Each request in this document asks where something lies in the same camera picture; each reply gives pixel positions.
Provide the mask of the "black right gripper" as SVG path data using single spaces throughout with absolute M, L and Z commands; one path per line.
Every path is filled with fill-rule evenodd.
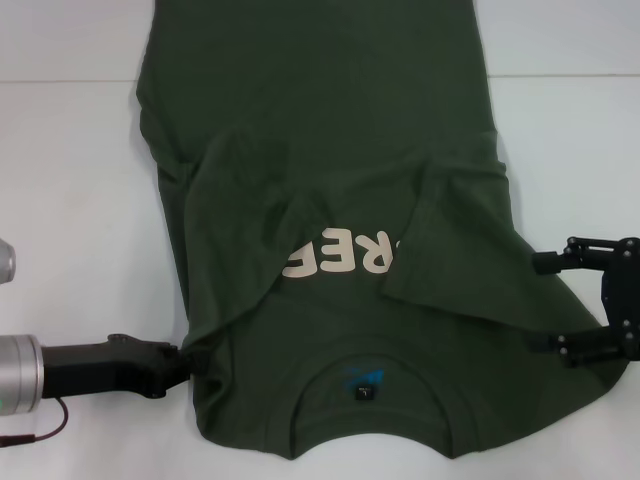
M 535 252 L 538 275 L 565 270 L 604 271 L 602 303 L 609 327 L 569 334 L 528 333 L 532 352 L 555 354 L 568 368 L 620 360 L 639 360 L 639 239 L 617 241 L 569 237 L 557 253 Z

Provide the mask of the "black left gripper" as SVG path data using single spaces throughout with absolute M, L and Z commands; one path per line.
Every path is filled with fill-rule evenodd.
M 99 344 L 44 347 L 42 397 L 131 392 L 159 399 L 178 383 L 208 372 L 208 353 L 111 334 Z

